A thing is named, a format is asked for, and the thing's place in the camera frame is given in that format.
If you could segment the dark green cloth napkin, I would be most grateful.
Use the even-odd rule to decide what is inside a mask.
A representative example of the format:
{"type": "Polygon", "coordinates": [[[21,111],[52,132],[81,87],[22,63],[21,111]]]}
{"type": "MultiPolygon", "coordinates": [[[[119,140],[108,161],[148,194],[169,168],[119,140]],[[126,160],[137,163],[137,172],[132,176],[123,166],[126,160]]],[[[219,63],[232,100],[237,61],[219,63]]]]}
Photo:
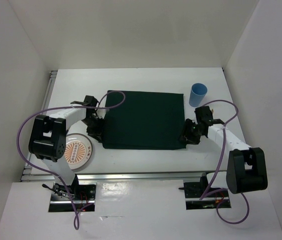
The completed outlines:
{"type": "Polygon", "coordinates": [[[105,102],[102,145],[115,150],[180,150],[184,123],[182,93],[123,91],[105,102]]]}

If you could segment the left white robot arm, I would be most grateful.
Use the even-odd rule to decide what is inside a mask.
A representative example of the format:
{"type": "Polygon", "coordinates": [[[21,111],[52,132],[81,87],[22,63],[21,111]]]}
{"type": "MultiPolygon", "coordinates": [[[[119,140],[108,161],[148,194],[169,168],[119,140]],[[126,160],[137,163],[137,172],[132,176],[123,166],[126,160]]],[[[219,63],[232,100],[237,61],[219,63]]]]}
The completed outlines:
{"type": "Polygon", "coordinates": [[[29,151],[56,174],[56,184],[69,200],[79,196],[80,187],[77,175],[70,169],[64,156],[67,132],[72,125],[82,121],[87,125],[88,135],[101,142],[104,126],[104,119],[97,115],[95,109],[99,105],[95,97],[87,95],[83,102],[74,101],[73,104],[73,107],[51,115],[37,115],[29,140],[29,151]]]}

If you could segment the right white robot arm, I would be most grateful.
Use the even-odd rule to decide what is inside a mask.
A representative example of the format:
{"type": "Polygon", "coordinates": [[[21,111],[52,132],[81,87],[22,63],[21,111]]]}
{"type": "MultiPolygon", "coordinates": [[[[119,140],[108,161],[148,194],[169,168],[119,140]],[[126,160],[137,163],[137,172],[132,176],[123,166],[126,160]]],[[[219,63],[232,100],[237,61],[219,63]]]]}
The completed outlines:
{"type": "Polygon", "coordinates": [[[195,108],[196,120],[186,119],[179,137],[181,143],[198,145],[202,136],[221,148],[221,158],[228,156],[226,184],[233,194],[262,191],[268,187],[265,153],[240,140],[221,119],[214,119],[209,106],[195,108]]]}

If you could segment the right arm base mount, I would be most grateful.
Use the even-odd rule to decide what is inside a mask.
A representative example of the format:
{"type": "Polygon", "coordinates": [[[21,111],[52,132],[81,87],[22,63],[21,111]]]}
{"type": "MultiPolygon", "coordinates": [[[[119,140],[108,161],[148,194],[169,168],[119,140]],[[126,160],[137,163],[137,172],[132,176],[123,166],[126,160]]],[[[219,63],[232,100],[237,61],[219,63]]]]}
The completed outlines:
{"type": "Polygon", "coordinates": [[[231,208],[229,193],[227,190],[215,192],[200,200],[200,197],[207,186],[208,179],[205,175],[200,177],[200,180],[198,181],[183,182],[183,186],[178,189],[184,193],[186,210],[216,209],[219,203],[221,203],[221,209],[231,208]]]}

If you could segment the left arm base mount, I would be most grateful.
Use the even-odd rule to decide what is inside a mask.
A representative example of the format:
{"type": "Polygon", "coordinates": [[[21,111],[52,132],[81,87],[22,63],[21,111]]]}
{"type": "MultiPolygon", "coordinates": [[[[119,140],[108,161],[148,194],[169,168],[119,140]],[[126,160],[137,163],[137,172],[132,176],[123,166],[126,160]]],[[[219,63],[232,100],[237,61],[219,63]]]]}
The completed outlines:
{"type": "Polygon", "coordinates": [[[96,184],[80,185],[78,192],[71,192],[70,195],[67,194],[64,188],[57,185],[49,187],[43,183],[41,186],[51,191],[48,208],[48,212],[50,213],[73,212],[70,198],[72,198],[78,212],[95,211],[96,184]]]}

